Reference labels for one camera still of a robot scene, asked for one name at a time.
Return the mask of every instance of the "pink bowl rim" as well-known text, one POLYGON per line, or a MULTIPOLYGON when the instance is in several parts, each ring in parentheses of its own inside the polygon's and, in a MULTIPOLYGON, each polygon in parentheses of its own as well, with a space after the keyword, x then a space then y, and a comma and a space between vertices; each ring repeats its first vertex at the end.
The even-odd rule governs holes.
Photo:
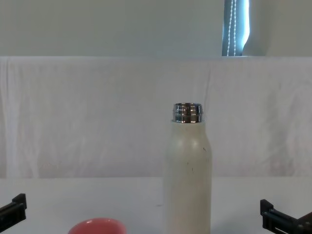
POLYGON ((78 226, 83 225, 83 224, 85 224, 86 222, 91 221, 91 220, 94 220, 94 221, 105 221, 105 222, 107 222, 107 221, 112 221, 113 223, 117 224, 117 225, 122 229, 122 232, 123 232, 124 234, 127 234, 126 227, 125 227, 125 225, 124 225, 121 221, 119 221, 118 219, 108 218, 108 217, 96 217, 96 218, 90 218, 90 219, 86 219, 86 220, 84 220, 84 221, 81 221, 81 222, 77 223, 75 226, 73 226, 73 227, 69 230, 68 234, 70 234, 70 232, 71 232, 73 229, 75 229, 75 228, 77 228, 78 226))

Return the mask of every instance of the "black clamp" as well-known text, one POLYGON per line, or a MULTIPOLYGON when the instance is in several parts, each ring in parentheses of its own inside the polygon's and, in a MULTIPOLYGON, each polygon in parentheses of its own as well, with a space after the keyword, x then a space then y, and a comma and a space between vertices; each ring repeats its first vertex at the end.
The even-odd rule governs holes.
POLYGON ((275 210, 267 200, 261 200, 260 214, 262 227, 275 234, 312 234, 312 213, 296 219, 275 210))
POLYGON ((26 195, 19 194, 10 204, 0 208, 0 233, 26 219, 26 195))

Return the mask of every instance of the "white tablecloth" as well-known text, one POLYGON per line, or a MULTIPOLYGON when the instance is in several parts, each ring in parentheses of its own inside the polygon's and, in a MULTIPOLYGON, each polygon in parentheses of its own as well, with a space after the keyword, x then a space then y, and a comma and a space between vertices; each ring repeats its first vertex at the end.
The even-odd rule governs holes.
POLYGON ((0 177, 161 176, 176 102, 215 176, 312 176, 312 59, 0 58, 0 177))
MULTIPOLYGON (((161 234, 160 178, 0 179, 0 205, 26 193, 27 219, 6 234, 66 234, 93 217, 121 220, 128 234, 161 234)), ((212 234, 268 234, 260 200, 299 218, 312 211, 312 178, 214 178, 212 234)))

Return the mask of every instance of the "white wall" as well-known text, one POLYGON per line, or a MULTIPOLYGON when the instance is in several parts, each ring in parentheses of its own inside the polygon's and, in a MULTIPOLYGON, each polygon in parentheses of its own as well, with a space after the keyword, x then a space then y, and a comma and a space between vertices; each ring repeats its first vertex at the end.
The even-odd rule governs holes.
POLYGON ((221 55, 222 0, 2 0, 0 56, 221 55))
POLYGON ((311 0, 250 0, 244 55, 312 56, 311 0))

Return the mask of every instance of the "window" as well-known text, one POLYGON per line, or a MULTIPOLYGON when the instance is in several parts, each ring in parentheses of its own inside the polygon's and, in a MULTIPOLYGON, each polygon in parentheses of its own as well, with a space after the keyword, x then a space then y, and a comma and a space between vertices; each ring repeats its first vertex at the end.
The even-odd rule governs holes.
POLYGON ((249 31, 249 0, 225 0, 222 56, 241 56, 249 31))

